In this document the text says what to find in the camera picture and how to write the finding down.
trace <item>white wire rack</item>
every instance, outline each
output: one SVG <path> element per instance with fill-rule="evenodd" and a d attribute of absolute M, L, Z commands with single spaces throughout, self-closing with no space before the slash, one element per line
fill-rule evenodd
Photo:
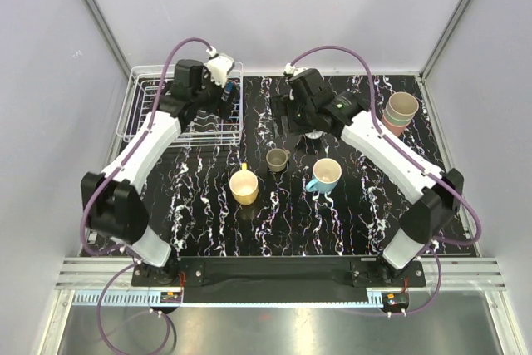
<path fill-rule="evenodd" d="M 122 104 L 120 122 L 116 134 L 123 141 L 131 141 L 139 131 L 146 116 L 151 111 L 160 74 L 163 66 L 133 67 L 127 84 L 126 96 Z M 228 120 L 204 111 L 190 123 L 186 130 L 172 142 L 170 147 L 196 147 L 213 145 L 237 145 L 242 139 L 244 128 L 243 98 L 244 84 L 242 80 L 244 66 L 241 62 L 234 64 L 229 79 L 234 81 L 240 89 L 240 97 L 234 104 L 231 117 Z M 170 66 L 165 82 L 174 78 L 174 66 Z"/>

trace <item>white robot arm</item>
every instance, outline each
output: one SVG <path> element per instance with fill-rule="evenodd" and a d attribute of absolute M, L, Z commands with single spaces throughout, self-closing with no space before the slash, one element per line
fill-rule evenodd
<path fill-rule="evenodd" d="M 140 193 L 157 160 L 195 118 L 198 110 L 227 118 L 239 89 L 227 76 L 234 61 L 215 54 L 205 64 L 180 60 L 170 95 L 162 96 L 155 114 L 149 113 L 128 146 L 99 174 L 87 173 L 81 195 L 87 207 L 96 190 L 109 180 L 91 207 L 86 226 L 131 248 L 145 263 L 162 268 L 172 248 L 149 226 Z"/>
<path fill-rule="evenodd" d="M 429 175 L 460 194 L 463 176 L 454 169 L 444 172 L 423 159 L 380 122 L 377 130 L 371 113 L 364 110 L 355 94 L 344 91 L 336 95 L 318 70 L 287 68 L 285 75 L 289 78 L 290 95 L 270 98 L 274 133 L 301 135 L 322 131 L 336 136 L 373 161 L 412 203 L 399 220 L 400 229 L 379 255 L 382 277 L 386 280 L 397 276 L 453 219 L 459 207 L 453 195 Z"/>

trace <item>gray wall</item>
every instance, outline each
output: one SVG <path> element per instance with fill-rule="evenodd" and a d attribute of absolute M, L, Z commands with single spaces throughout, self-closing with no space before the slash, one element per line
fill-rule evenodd
<path fill-rule="evenodd" d="M 81 0 L 0 0 L 0 353 L 34 353 L 126 80 Z"/>
<path fill-rule="evenodd" d="M 429 76 L 465 193 L 532 349 L 532 0 L 474 0 Z"/>
<path fill-rule="evenodd" d="M 161 64 L 183 37 L 200 36 L 244 62 L 276 71 L 324 44 L 351 47 L 374 71 L 419 71 L 458 0 L 97 0 L 134 65 Z M 204 57 L 196 47 L 194 58 Z M 323 71 L 361 70 L 339 52 L 308 62 Z"/>

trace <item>yellow mug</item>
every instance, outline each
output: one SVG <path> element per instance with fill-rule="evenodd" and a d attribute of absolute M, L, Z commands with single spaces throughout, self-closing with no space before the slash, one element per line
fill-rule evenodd
<path fill-rule="evenodd" d="M 259 180 L 257 175 L 248 170 L 248 164 L 242 164 L 242 170 L 235 172 L 229 180 L 233 197 L 242 205 L 250 205 L 257 199 Z"/>

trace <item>blue mug handle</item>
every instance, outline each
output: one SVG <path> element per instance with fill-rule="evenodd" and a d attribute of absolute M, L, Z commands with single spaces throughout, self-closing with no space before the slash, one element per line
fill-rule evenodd
<path fill-rule="evenodd" d="M 317 179 L 312 179 L 310 182 L 307 183 L 307 185 L 305 186 L 305 190 L 306 191 L 316 191 L 316 184 L 317 184 L 318 180 Z"/>

